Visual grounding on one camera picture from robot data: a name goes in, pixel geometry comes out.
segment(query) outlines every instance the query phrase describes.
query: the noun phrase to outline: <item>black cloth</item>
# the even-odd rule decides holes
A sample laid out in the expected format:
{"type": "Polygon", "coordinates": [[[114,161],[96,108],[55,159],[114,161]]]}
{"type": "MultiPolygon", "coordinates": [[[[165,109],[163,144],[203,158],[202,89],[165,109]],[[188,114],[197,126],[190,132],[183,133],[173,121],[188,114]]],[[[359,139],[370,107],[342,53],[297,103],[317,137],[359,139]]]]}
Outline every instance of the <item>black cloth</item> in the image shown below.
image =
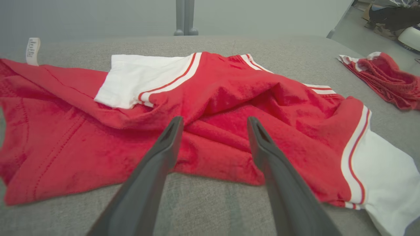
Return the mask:
{"type": "Polygon", "coordinates": [[[420,7],[369,9],[370,21],[385,24],[391,31],[405,29],[420,23],[420,7]]]}

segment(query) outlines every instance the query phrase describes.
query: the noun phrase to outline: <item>gray tablecloth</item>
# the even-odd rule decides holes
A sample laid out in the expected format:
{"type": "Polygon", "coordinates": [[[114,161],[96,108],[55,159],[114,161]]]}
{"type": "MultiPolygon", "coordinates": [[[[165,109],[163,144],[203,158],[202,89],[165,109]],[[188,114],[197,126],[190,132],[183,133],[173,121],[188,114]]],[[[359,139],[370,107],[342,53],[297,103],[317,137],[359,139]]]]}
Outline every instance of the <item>gray tablecloth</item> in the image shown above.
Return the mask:
{"type": "MultiPolygon", "coordinates": [[[[7,55],[24,62],[24,50],[7,55]]],[[[103,42],[41,45],[40,64],[109,71],[112,54],[186,56],[209,51],[224,56],[250,53],[268,70],[308,84],[329,85],[354,96],[372,110],[372,130],[411,155],[420,166],[420,112],[401,112],[383,101],[336,60],[338,54],[361,56],[330,39],[283,37],[276,40],[233,37],[153,37],[103,42]]],[[[0,235],[84,235],[119,186],[28,205],[0,203],[0,235]]],[[[0,195],[5,187],[0,185],[0,195]]],[[[343,235],[379,235],[364,210],[324,205],[343,235]]],[[[155,235],[274,235],[267,190],[201,177],[170,174],[165,183],[155,235]]],[[[420,235],[420,220],[406,235],[420,235]]]]}

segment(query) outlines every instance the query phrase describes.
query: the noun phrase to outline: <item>t-shirt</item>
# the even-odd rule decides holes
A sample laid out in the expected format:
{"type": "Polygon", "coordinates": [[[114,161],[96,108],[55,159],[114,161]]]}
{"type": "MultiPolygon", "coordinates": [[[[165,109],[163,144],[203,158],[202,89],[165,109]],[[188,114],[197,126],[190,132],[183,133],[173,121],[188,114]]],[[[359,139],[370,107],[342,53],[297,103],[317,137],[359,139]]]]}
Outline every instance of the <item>t-shirt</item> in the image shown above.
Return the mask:
{"type": "Polygon", "coordinates": [[[320,201],[366,209],[391,235],[420,215],[412,158],[370,130],[358,99],[271,73],[251,55],[111,63],[106,73],[1,61],[8,204],[123,182],[177,115],[184,132],[173,171],[264,184],[246,129],[255,116],[320,201]]]}

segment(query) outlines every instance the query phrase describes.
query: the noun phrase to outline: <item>white care label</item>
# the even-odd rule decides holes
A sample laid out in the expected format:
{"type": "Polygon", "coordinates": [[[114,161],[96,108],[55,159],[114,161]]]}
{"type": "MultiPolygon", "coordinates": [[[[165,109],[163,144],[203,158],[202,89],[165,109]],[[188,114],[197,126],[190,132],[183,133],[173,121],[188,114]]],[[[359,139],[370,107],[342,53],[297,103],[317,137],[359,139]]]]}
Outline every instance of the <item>white care label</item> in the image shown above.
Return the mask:
{"type": "Polygon", "coordinates": [[[37,56],[41,45],[39,38],[29,38],[28,46],[26,47],[26,63],[32,66],[38,66],[37,56]]]}

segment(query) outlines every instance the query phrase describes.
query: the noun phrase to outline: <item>folded red cloth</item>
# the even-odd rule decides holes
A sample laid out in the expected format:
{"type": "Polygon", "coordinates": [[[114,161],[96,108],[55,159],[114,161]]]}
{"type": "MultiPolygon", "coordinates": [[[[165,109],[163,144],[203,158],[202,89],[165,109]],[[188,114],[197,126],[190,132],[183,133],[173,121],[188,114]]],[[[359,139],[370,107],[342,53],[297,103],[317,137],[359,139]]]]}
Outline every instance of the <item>folded red cloth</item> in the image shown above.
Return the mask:
{"type": "Polygon", "coordinates": [[[402,110],[420,110],[420,77],[401,71],[388,54],[374,52],[362,59],[340,55],[339,61],[385,101],[402,110]]]}

